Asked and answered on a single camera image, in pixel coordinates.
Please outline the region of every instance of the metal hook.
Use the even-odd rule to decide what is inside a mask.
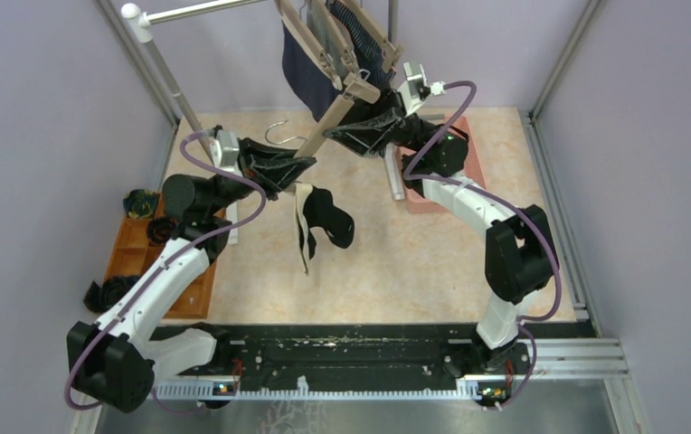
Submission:
[[[271,132],[271,130],[272,130],[273,128],[278,127],[279,125],[284,125],[284,124],[286,124],[286,123],[288,123],[288,122],[289,122],[289,119],[285,118],[284,120],[282,120],[282,121],[280,121],[280,122],[276,122],[276,123],[274,123],[274,124],[269,125],[269,127],[266,128],[266,134],[265,134],[266,141],[269,142],[269,143],[271,143],[272,145],[284,145],[285,143],[289,142],[290,140],[296,140],[296,139],[298,139],[298,140],[308,140],[308,137],[303,137],[303,136],[292,136],[292,137],[287,137],[287,138],[285,138],[284,140],[282,140],[282,141],[280,141],[280,142],[274,142],[273,140],[271,140],[271,139],[269,138],[269,133]]]

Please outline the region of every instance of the floor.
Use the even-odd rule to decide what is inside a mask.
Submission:
[[[431,111],[450,114],[453,109]],[[471,108],[466,116],[487,188],[519,206],[543,206],[516,109]],[[263,141],[269,124],[284,118],[289,122],[274,128],[272,139],[307,136],[314,126],[307,111],[247,111],[199,118],[204,127],[220,123],[239,137],[258,141]],[[176,143],[190,132],[182,125]],[[299,142],[286,146],[294,148]],[[206,161],[197,143],[190,149]],[[450,213],[409,214],[403,201],[391,197],[380,159],[360,158],[331,141],[316,157],[317,164],[300,180],[332,191],[335,204],[354,217],[353,244],[340,250],[314,229],[317,253],[307,276],[297,250],[293,198],[281,195],[240,229],[239,244],[226,248],[218,259],[208,322],[406,324],[481,319],[491,294],[483,274],[483,240]],[[175,173],[210,176],[186,162],[177,146],[167,168],[167,175]],[[242,201],[240,218],[258,203],[255,194]],[[547,311],[553,300],[552,281],[539,294],[531,314]],[[566,287],[554,320],[575,320]]]

